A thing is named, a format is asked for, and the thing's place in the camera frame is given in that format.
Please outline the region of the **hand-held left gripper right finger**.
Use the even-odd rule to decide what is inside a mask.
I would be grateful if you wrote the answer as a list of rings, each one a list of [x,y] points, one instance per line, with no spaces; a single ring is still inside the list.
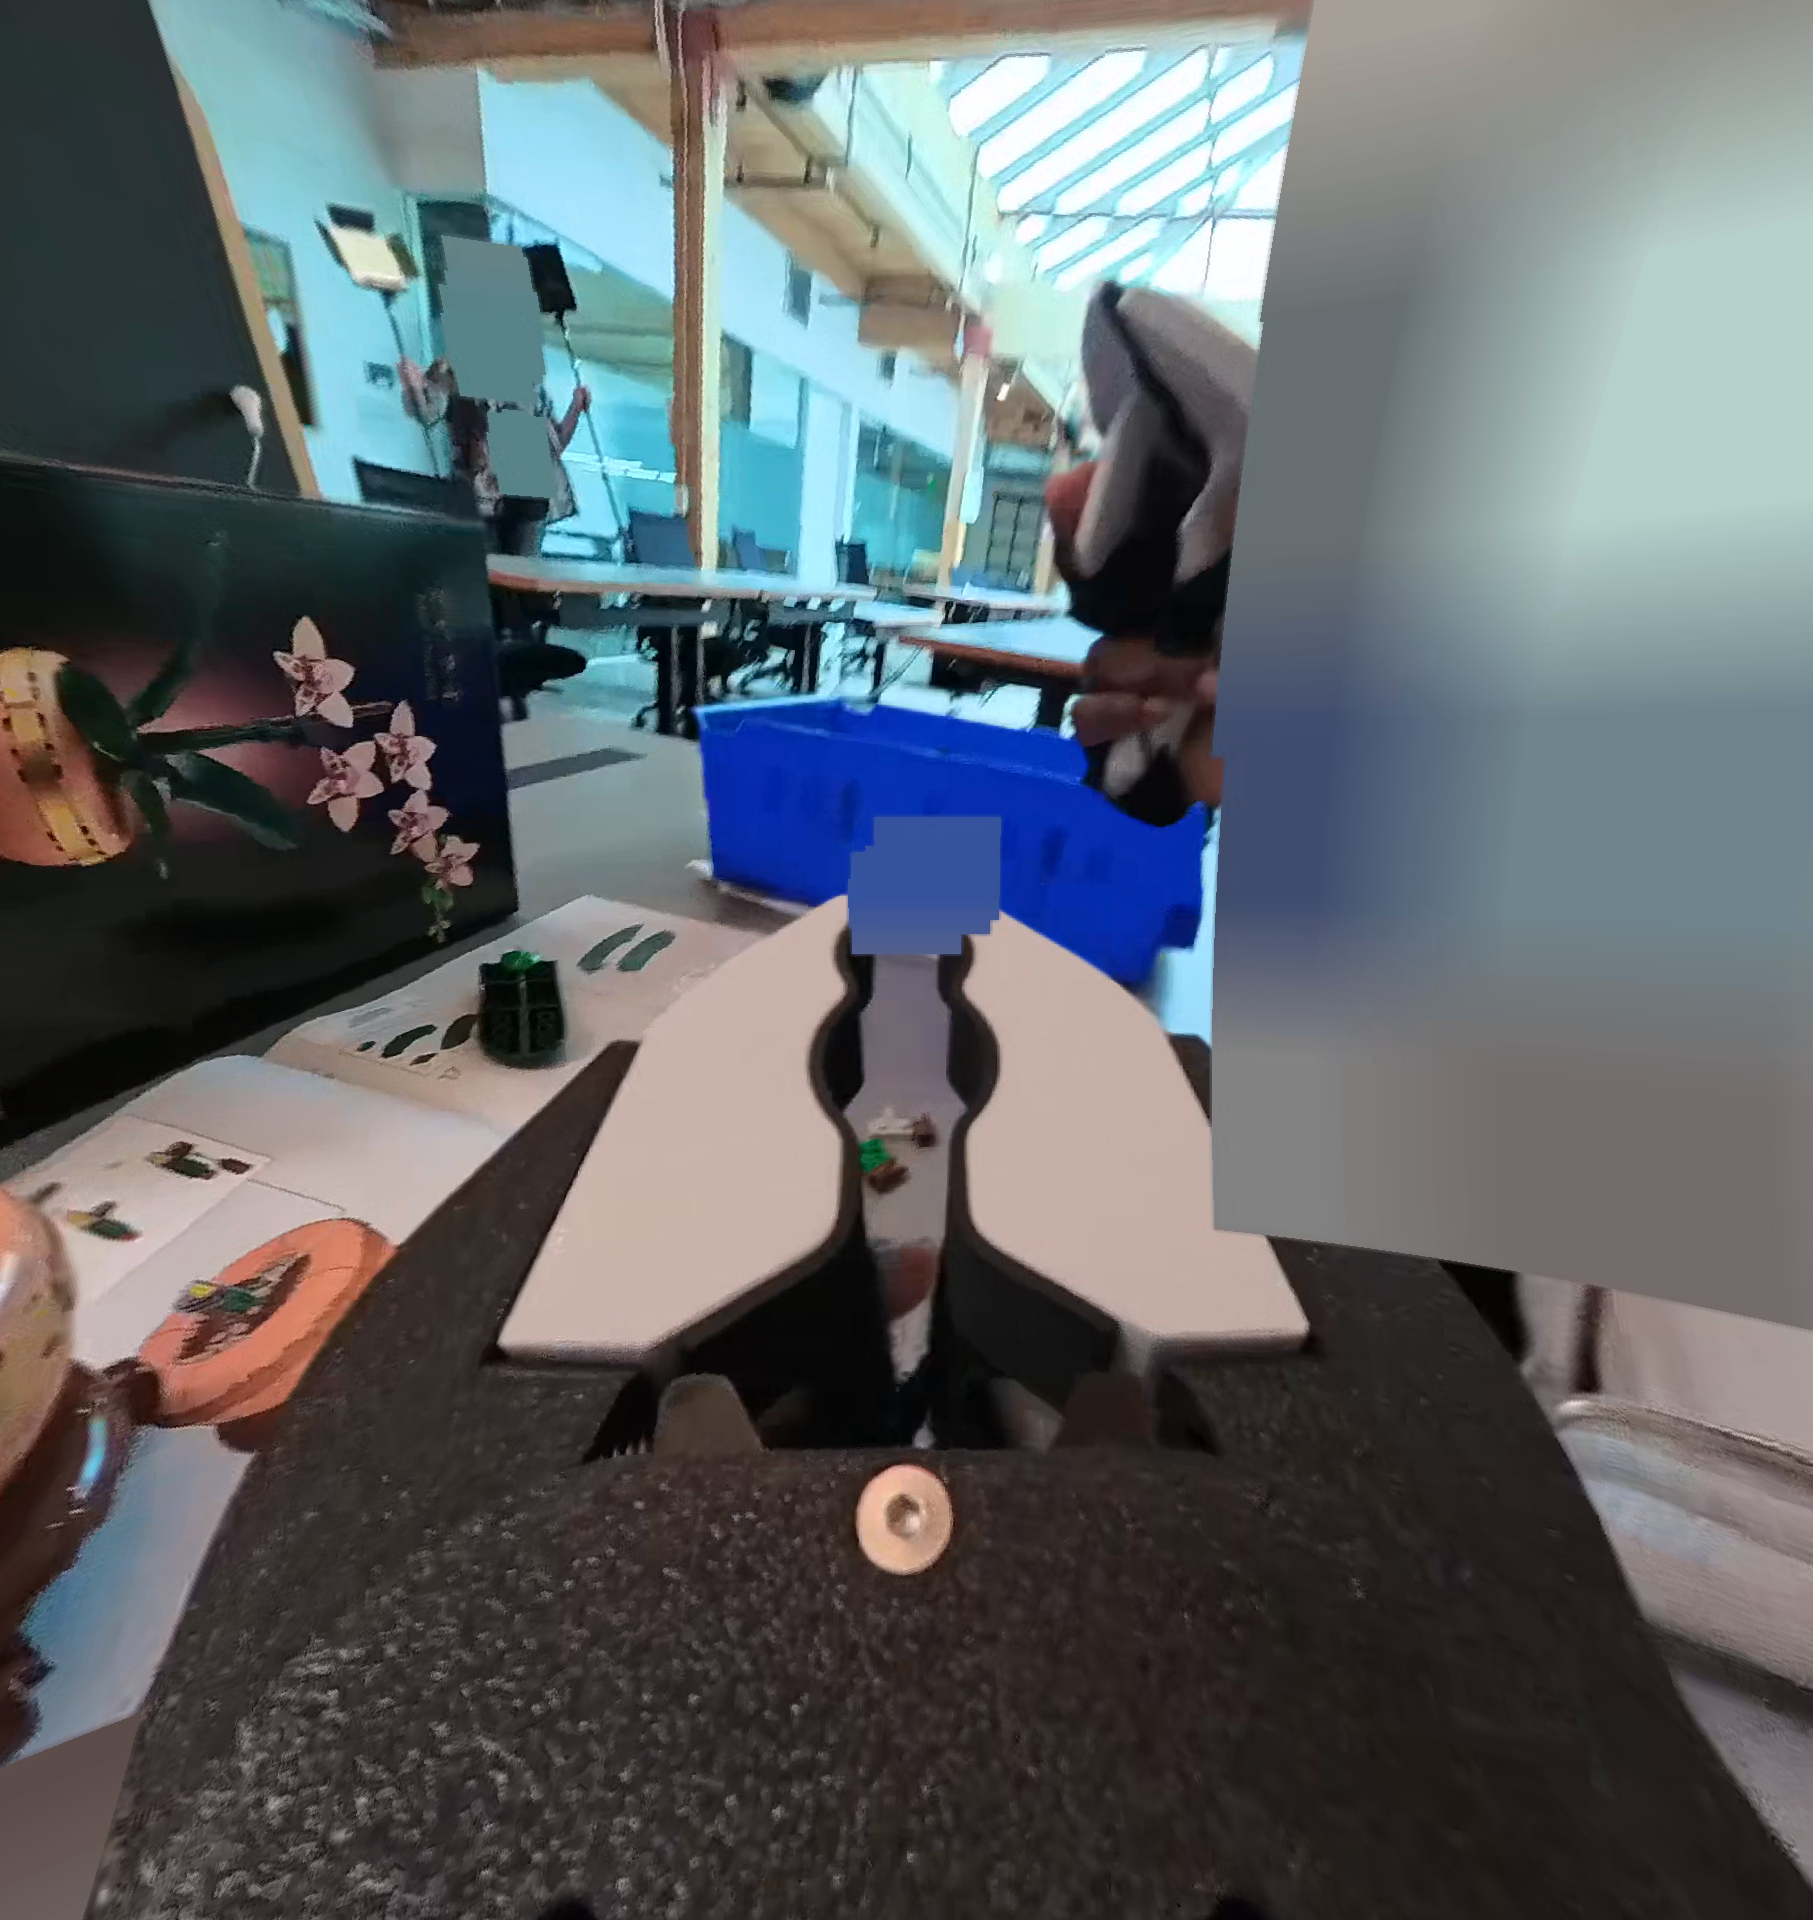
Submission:
[[[1210,1121],[1156,1016],[1090,963],[995,922],[942,963],[948,1136],[940,1330],[1063,1413],[1084,1379],[1302,1352],[1266,1239],[1213,1221]]]

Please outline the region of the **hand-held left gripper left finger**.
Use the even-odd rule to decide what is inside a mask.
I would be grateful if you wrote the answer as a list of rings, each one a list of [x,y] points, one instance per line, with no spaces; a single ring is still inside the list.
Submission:
[[[752,1416],[867,1442],[867,1239],[845,1107],[867,971],[818,906],[658,1015],[507,1310],[497,1352],[727,1381]]]

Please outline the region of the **light grey desk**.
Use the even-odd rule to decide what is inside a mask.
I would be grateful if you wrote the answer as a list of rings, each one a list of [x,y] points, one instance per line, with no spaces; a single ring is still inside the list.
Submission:
[[[591,716],[551,710],[503,728],[517,922],[595,896],[762,936],[789,910],[716,891],[698,753]],[[1785,1695],[1737,1693],[1702,1673],[1682,1695],[1775,1832],[1813,1880],[1813,1723]]]

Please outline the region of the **person's right hand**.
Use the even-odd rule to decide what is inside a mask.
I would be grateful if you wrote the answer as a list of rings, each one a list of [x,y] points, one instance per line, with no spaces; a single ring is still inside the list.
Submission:
[[[1207,653],[1179,656],[1142,639],[1094,643],[1069,718],[1093,786],[1122,812],[1151,824],[1168,824],[1194,806],[1217,812],[1219,661],[1219,635]]]

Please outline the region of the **dark green brick assembly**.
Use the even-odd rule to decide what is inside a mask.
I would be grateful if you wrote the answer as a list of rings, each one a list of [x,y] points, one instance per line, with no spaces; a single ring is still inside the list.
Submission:
[[[565,1055],[564,998],[554,964],[512,949],[480,967],[476,1039],[499,1069],[538,1070]]]

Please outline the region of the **building instruction booklet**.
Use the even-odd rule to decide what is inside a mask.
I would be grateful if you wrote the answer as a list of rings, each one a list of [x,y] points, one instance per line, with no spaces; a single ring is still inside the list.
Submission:
[[[68,1260],[70,1492],[0,1546],[0,1767],[140,1711],[241,1479],[398,1245],[609,1044],[758,938],[581,896],[462,963],[181,1069],[0,1189]],[[564,1060],[478,1047],[480,967],[550,960]]]

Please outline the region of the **blue plastic bin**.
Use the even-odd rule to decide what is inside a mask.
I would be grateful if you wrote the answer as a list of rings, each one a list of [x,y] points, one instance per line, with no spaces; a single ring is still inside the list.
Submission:
[[[1069,737],[833,699],[705,706],[698,728],[724,884],[818,906],[845,895],[876,820],[982,819],[999,823],[1001,910],[1122,987],[1198,936],[1207,812],[1122,816]]]

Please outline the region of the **long office table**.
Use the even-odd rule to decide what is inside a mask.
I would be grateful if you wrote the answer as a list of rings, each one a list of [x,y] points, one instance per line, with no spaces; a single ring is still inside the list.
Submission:
[[[652,725],[661,739],[690,739],[703,705],[703,637],[764,615],[818,629],[859,621],[878,607],[865,585],[808,587],[778,573],[735,569],[646,569],[491,554],[488,587],[531,602],[579,602],[591,629],[665,635],[653,661]]]

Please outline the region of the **black office chair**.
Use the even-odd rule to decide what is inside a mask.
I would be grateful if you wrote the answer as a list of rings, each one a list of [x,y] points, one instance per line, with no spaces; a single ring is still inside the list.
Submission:
[[[558,641],[554,594],[489,588],[488,601],[502,720],[521,722],[530,696],[581,674],[584,656]]]

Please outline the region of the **dark flower printed box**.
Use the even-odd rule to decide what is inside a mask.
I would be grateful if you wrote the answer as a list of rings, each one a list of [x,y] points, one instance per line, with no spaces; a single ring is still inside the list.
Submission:
[[[517,908],[482,534],[0,457],[0,1148]]]

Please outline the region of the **wooden support post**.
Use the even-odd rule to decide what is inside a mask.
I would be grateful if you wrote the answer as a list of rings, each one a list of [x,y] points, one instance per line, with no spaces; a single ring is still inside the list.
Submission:
[[[717,259],[730,75],[716,11],[665,5],[658,45],[667,69],[672,126],[676,499],[693,567],[713,571],[724,363]]]

